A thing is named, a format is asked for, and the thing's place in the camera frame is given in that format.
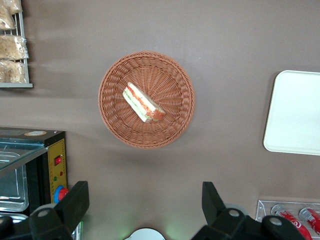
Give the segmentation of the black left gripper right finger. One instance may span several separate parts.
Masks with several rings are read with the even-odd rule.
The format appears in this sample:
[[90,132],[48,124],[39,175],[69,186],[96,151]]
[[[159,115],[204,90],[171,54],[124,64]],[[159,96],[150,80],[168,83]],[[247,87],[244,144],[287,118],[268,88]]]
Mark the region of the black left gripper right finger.
[[255,221],[237,208],[227,208],[212,182],[202,183],[202,211],[207,224],[194,240],[303,240],[304,236],[287,219],[267,215]]

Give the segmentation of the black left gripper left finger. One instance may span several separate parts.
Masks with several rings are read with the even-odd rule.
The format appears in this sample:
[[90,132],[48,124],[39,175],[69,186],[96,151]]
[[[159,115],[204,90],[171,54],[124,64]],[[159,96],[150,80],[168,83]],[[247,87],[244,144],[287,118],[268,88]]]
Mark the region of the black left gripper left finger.
[[78,181],[55,205],[43,207],[27,219],[13,223],[10,216],[0,218],[2,240],[71,240],[90,205],[89,184]]

